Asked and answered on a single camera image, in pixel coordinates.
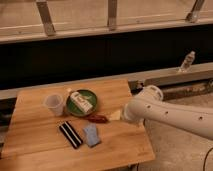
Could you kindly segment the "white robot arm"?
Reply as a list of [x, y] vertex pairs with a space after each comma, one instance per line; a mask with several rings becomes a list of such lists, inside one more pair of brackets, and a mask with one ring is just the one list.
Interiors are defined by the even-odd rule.
[[157, 86], [146, 86], [121, 109], [111, 113], [109, 120], [138, 124], [150, 119], [213, 140], [213, 108], [171, 104], [163, 98]]

